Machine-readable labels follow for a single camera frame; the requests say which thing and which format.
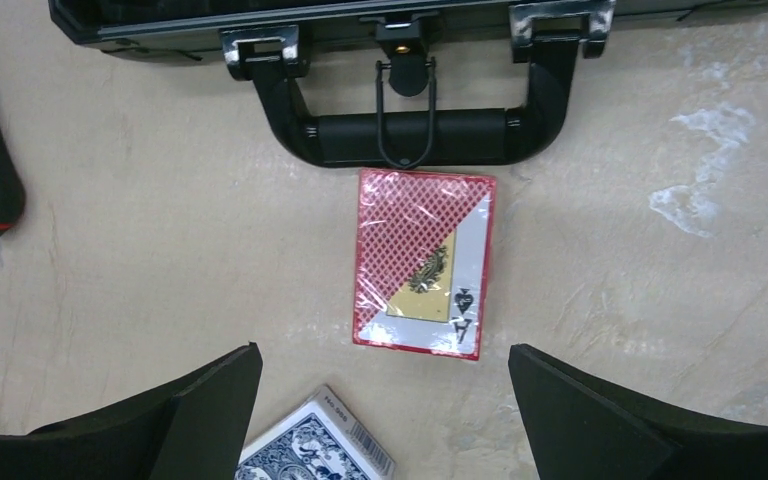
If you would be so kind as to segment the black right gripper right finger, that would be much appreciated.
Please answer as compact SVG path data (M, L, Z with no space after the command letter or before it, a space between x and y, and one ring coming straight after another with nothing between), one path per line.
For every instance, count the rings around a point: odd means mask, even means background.
M508 368L542 479L768 479L768 426L668 404L528 344Z

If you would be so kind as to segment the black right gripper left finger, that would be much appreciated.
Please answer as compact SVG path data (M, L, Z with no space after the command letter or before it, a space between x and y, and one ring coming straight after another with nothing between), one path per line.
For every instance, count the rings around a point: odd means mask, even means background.
M98 410L0 435L0 479L229 479L262 366L249 343Z

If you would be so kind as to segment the blue playing card deck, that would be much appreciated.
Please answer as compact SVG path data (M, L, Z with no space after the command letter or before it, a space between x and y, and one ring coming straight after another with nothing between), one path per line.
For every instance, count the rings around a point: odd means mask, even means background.
M236 479L392 479L396 462L323 384L241 452Z

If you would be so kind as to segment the red playing card deck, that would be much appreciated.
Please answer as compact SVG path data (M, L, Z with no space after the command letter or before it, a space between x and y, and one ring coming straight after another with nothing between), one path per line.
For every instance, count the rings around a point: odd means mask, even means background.
M496 187L482 175L360 172L355 344L479 359Z

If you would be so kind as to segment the black poker set case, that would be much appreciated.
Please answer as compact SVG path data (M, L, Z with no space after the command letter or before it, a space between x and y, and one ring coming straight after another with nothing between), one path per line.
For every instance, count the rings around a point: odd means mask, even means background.
M560 133L579 58L605 50L615 22L733 22L768 1L52 1L75 44L156 62L222 59L251 82L279 143L325 168L510 165ZM509 109L442 110L435 44L503 38L528 67ZM376 108L314 115L298 82L318 48L377 46Z

